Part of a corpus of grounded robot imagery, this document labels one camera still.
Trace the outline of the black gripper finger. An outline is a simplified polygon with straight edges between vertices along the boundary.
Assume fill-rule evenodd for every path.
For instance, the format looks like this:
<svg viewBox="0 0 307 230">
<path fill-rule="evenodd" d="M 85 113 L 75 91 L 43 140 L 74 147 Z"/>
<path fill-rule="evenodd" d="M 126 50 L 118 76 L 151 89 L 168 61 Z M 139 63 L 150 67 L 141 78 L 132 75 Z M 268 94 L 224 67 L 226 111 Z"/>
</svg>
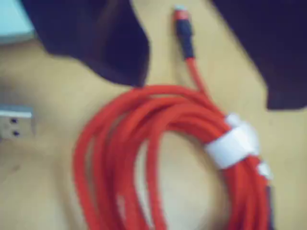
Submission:
<svg viewBox="0 0 307 230">
<path fill-rule="evenodd" d="M 269 110 L 307 106 L 307 2 L 214 0 L 261 76 Z"/>
<path fill-rule="evenodd" d="M 24 0 L 47 52 L 79 60 L 102 78 L 141 87 L 150 45 L 129 0 Z"/>
</svg>

